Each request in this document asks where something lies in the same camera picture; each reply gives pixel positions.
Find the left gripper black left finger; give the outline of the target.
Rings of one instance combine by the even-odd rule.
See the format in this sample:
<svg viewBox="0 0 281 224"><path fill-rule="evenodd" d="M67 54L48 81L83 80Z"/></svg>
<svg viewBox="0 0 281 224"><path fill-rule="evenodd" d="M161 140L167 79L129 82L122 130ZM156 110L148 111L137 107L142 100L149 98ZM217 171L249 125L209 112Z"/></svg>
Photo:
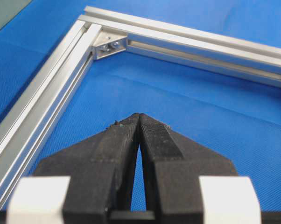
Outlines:
<svg viewBox="0 0 281 224"><path fill-rule="evenodd" d="M108 219L129 210L139 148L139 113L42 159L34 176L70 176L64 219Z"/></svg>

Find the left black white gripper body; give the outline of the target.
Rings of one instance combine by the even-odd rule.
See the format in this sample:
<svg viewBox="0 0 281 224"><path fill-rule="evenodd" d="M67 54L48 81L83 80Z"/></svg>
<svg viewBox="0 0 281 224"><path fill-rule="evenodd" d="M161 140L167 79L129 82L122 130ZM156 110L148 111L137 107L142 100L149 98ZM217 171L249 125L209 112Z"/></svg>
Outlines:
<svg viewBox="0 0 281 224"><path fill-rule="evenodd" d="M66 210L69 176L24 177L0 224L281 224L281 212L261 211L248 177L200 176L203 210L163 215L157 211L112 210L100 216Z"/></svg>

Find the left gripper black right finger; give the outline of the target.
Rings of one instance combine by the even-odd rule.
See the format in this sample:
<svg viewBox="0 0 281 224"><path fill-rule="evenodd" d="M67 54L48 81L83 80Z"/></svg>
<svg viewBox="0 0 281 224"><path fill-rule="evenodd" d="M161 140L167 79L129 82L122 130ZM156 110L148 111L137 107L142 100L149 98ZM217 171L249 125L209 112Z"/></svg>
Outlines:
<svg viewBox="0 0 281 224"><path fill-rule="evenodd" d="M142 113L146 206L159 216L202 216L201 175L237 176L230 159Z"/></svg>

